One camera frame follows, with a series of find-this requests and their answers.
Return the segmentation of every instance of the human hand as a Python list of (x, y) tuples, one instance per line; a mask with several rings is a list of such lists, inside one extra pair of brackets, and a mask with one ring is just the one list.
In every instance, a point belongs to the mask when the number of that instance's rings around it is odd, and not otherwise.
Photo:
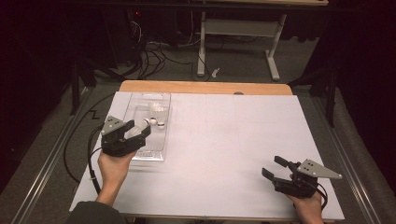
[(299, 199), (285, 194), (292, 202), (297, 210), (297, 215), (304, 224), (323, 224), (321, 216), (321, 196), (315, 192), (311, 198)]
[(96, 199), (97, 202), (113, 205), (122, 183), (128, 175), (129, 163), (135, 154), (136, 151), (123, 157), (111, 157), (101, 152), (98, 163), (102, 173), (103, 186)]

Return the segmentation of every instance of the gray floor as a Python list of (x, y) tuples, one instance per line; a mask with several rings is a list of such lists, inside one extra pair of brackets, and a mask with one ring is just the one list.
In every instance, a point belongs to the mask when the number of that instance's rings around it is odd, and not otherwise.
[[(215, 50), (221, 46), (221, 42), (217, 39), (209, 40), (208, 46), (212, 49), (207, 50), (206, 66), (210, 72), (220, 68), (217, 77), (210, 78), (209, 81), (273, 83), (262, 54), (264, 46), (269, 44), (268, 40), (246, 44), (227, 42), (223, 49)], [(287, 83), (301, 75), (315, 45), (315, 41), (299, 43), (294, 38), (279, 43), (276, 64), (281, 76), (280, 83)], [(192, 80), (198, 60), (197, 48), (169, 49), (163, 46), (163, 51), (172, 60), (181, 63), (193, 62), (192, 72), (189, 65), (168, 61), (160, 73), (149, 79)], [(125, 69), (127, 68), (121, 66), (118, 72)], [(81, 115), (120, 86), (119, 82), (103, 77), (100, 73), (97, 79), (97, 87), (85, 90), (82, 94), (86, 104), (80, 109)], [(335, 128), (330, 128), (323, 118), (322, 99), (311, 98), (308, 89), (309, 87), (301, 87), (293, 91), (299, 96), (324, 165), (345, 177), (332, 182), (346, 217), (346, 220), (339, 223), (396, 223), (393, 192), (357, 134), (341, 94), (337, 92), (336, 95)], [(89, 134), (104, 121), (111, 99), (109, 97), (95, 106), (94, 115), (93, 112), (87, 114), (68, 143), (67, 164), (78, 179), (82, 177), (87, 164), (86, 146)], [(26, 216), (19, 213), (18, 218), (23, 217), (25, 223), (64, 223), (67, 219), (78, 184), (65, 171), (62, 155), (65, 142), (60, 141), (62, 139), (59, 136), (70, 128), (66, 125), (68, 121), (80, 119), (70, 117), (70, 109), (71, 94), (68, 90), (61, 103), (43, 122), (43, 129), (0, 196), (0, 223), (12, 222), (36, 177), (41, 176), (46, 159), (49, 155), (54, 155), (54, 149), (58, 146), (62, 150), (53, 156), (54, 168), (49, 169), (48, 178), (42, 178), (40, 188), (32, 193), (36, 197), (33, 197), (31, 210), (22, 209), (26, 211)]]

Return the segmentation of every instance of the clear plastic container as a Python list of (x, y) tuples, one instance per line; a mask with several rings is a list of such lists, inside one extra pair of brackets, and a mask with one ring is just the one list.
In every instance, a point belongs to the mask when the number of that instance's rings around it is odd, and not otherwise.
[[(124, 122), (134, 119), (135, 125), (144, 119), (150, 119), (151, 134), (146, 138), (146, 145), (137, 150), (133, 160), (164, 161), (166, 134), (168, 132), (170, 93), (134, 92), (125, 113)], [(135, 135), (134, 128), (125, 134), (126, 138)]]

